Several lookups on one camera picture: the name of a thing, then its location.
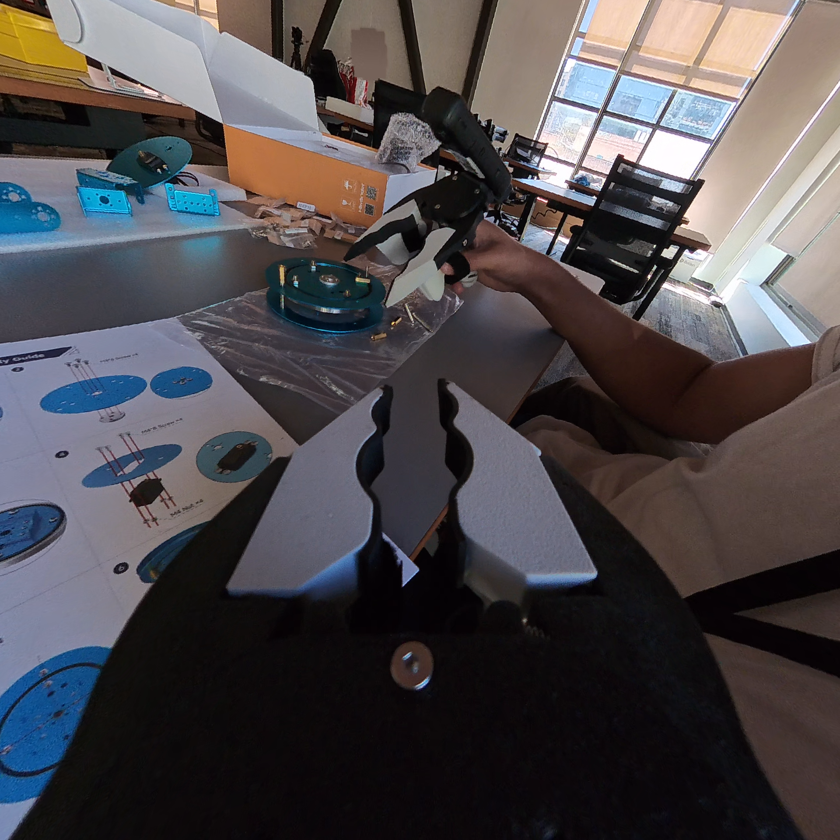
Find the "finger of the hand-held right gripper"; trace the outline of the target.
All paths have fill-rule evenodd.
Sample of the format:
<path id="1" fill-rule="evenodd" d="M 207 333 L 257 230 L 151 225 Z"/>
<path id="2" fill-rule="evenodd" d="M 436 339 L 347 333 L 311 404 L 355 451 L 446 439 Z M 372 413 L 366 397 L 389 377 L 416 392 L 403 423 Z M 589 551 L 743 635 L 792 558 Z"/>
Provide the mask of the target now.
<path id="1" fill-rule="evenodd" d="M 385 307 L 395 306 L 417 288 L 421 288 L 425 297 L 431 301 L 441 299 L 445 291 L 445 274 L 439 268 L 436 257 L 452 236 L 456 239 L 452 256 L 460 254 L 471 241 L 469 237 L 457 235 L 457 232 L 449 227 L 440 227 L 427 234 L 419 254 L 412 258 L 404 272 L 394 279 L 384 301 Z"/>
<path id="2" fill-rule="evenodd" d="M 432 196 L 408 196 L 385 213 L 346 252 L 344 261 L 378 249 L 391 263 L 407 263 L 421 253 L 426 243 L 427 226 L 435 199 Z"/>

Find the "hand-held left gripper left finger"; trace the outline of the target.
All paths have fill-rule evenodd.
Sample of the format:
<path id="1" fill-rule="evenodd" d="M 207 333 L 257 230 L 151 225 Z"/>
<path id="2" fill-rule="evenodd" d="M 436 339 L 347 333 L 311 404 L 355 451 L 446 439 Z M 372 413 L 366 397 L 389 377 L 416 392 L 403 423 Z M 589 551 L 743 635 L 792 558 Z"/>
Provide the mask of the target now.
<path id="1" fill-rule="evenodd" d="M 394 629 L 403 566 L 372 489 L 384 465 L 393 390 L 377 387 L 300 446 L 238 566 L 230 595 L 306 596 L 350 608 L 361 631 Z"/>

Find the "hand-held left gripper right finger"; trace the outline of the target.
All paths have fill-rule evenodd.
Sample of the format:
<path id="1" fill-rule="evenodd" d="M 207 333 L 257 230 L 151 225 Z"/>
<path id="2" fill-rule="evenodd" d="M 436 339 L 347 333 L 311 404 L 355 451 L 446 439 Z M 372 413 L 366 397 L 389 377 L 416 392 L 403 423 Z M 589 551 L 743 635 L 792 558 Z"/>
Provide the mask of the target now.
<path id="1" fill-rule="evenodd" d="M 471 630 L 486 608 L 509 602 L 526 634 L 548 630 L 529 620 L 540 597 L 593 582 L 597 572 L 539 448 L 447 380 L 437 384 L 445 463 L 455 478 L 444 541 L 436 559 L 441 585 L 453 585 L 446 624 Z"/>

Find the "blue round rotating base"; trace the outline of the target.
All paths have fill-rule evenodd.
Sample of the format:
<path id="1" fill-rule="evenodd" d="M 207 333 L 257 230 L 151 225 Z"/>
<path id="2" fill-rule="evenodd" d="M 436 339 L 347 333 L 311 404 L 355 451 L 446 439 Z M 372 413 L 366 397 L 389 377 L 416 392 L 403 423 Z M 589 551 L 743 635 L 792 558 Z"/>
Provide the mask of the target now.
<path id="1" fill-rule="evenodd" d="M 286 266 L 279 287 L 277 263 Z M 385 287 L 370 276 L 357 283 L 360 269 L 326 259 L 283 259 L 269 265 L 267 302 L 280 317 L 308 329 L 346 333 L 369 329 L 382 320 Z"/>

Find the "person's right forearm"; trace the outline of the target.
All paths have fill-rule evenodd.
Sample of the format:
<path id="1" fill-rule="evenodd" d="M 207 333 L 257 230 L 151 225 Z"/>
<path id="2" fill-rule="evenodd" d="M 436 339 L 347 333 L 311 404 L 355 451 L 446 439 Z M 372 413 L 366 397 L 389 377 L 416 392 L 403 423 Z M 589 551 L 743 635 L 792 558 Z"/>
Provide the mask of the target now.
<path id="1" fill-rule="evenodd" d="M 811 386 L 812 343 L 714 362 L 632 320 L 551 258 L 526 257 L 520 293 L 607 396 L 662 434 L 719 444 Z"/>

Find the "wooden desk by window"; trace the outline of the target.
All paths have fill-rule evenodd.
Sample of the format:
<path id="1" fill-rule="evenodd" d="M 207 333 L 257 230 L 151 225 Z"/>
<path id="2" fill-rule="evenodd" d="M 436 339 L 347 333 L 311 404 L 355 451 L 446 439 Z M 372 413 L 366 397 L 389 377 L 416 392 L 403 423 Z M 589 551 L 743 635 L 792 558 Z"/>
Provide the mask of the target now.
<path id="1" fill-rule="evenodd" d="M 595 198 L 592 196 L 563 189 L 544 181 L 514 178 L 511 181 L 511 186 L 528 195 L 517 227 L 517 237 L 519 240 L 522 240 L 531 222 L 533 208 L 538 198 L 547 200 L 550 205 L 556 205 L 556 209 L 560 210 L 563 214 L 561 222 L 556 228 L 552 244 L 556 243 L 567 216 L 571 215 L 585 219 L 595 204 Z M 675 230 L 671 236 L 670 243 L 680 247 L 682 249 L 681 253 L 686 250 L 693 252 L 699 249 L 708 251 L 711 247 L 711 243 L 705 235 L 692 231 L 686 226 L 680 226 Z"/>

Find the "person's right hand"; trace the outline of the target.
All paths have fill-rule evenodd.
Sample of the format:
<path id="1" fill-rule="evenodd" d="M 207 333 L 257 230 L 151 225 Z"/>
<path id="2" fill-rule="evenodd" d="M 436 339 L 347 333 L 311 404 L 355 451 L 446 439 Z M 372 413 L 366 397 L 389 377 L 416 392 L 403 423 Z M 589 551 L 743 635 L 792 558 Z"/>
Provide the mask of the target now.
<path id="1" fill-rule="evenodd" d="M 472 245 L 462 254 L 483 285 L 523 296 L 535 291 L 538 282 L 550 277 L 555 268 L 549 257 L 524 246 L 487 220 L 479 223 Z"/>

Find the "bubble wrap bundle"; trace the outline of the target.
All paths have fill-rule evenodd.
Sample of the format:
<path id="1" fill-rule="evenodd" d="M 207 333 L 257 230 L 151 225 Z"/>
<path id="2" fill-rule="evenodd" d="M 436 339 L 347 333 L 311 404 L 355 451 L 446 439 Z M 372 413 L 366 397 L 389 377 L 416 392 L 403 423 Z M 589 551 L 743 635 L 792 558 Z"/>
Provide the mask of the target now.
<path id="1" fill-rule="evenodd" d="M 397 112 L 391 116 L 375 160 L 414 173 L 439 147 L 440 140 L 425 121 L 412 113 Z"/>

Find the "orange cardboard box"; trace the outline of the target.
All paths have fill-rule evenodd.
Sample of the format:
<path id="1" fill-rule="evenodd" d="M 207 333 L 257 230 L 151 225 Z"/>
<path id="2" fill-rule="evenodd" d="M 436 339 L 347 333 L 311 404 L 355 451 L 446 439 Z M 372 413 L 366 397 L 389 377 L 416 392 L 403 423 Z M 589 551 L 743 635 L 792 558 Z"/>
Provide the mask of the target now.
<path id="1" fill-rule="evenodd" d="M 319 130 L 312 81 L 200 17 L 152 1 L 49 1 L 61 40 L 224 125 L 231 183 L 369 226 L 432 184 L 420 165 Z"/>

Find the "black padded office chair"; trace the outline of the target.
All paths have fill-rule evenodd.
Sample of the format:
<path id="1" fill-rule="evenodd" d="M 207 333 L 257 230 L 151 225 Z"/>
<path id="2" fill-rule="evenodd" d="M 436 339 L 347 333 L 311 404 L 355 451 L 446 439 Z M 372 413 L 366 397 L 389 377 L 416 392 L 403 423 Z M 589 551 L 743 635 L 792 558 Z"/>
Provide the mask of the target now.
<path id="1" fill-rule="evenodd" d="M 407 112 L 419 117 L 425 98 L 426 94 L 423 92 L 409 90 L 383 79 L 376 80 L 373 93 L 373 147 L 380 148 L 394 114 Z"/>

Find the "clear plastic bag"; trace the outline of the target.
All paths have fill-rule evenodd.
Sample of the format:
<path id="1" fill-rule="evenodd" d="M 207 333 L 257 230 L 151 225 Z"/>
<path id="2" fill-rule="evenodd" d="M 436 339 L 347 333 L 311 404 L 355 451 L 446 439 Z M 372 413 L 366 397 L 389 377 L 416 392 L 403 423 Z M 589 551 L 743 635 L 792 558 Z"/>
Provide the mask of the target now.
<path id="1" fill-rule="evenodd" d="M 461 306 L 447 291 L 441 301 L 416 292 L 406 300 L 434 331 L 411 324 L 403 304 L 385 310 L 384 320 L 359 332 L 319 332 L 279 318 L 267 290 L 188 312 L 178 318 L 227 369 L 279 385 L 340 413 L 388 378 Z M 391 321 L 403 321 L 391 329 Z M 374 333 L 387 338 L 371 341 Z"/>

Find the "teal round plate with servo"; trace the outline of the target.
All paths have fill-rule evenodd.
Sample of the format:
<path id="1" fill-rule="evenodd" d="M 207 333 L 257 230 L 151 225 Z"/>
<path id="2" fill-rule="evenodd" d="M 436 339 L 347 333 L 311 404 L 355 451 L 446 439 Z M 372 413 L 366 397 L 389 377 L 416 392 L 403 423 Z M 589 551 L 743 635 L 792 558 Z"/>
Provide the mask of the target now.
<path id="1" fill-rule="evenodd" d="M 128 176 L 144 189 L 170 181 L 193 157 L 192 146 L 174 136 L 138 142 L 123 150 L 108 164 L 107 171 Z"/>

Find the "white assembly guide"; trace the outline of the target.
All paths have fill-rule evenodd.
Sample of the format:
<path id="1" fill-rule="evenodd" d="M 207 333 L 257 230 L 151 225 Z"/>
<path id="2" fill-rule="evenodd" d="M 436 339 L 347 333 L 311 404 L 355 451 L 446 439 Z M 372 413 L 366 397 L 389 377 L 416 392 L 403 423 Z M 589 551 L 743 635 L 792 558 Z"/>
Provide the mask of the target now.
<path id="1" fill-rule="evenodd" d="M 176 320 L 2 345 L 1 831 L 203 525 L 297 446 Z"/>

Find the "yellow plastic bins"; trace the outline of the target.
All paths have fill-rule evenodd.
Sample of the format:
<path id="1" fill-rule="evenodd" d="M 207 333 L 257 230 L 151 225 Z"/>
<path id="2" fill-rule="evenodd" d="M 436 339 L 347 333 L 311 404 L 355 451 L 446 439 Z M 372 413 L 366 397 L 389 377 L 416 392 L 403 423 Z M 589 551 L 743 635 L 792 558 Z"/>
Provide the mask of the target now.
<path id="1" fill-rule="evenodd" d="M 50 19 L 6 5 L 1 5 L 1 55 L 32 66 L 88 71 L 84 55 L 60 40 Z"/>

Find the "blue perforated U bracket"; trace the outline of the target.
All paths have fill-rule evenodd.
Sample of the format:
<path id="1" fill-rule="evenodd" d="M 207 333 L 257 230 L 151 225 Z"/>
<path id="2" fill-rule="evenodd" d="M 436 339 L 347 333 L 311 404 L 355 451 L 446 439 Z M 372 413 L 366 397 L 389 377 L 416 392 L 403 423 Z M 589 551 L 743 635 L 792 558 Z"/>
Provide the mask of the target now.
<path id="1" fill-rule="evenodd" d="M 217 192 L 214 189 L 210 189 L 208 192 L 182 190 L 169 182 L 164 184 L 164 189 L 168 207 L 175 213 L 204 216 L 220 215 Z"/>

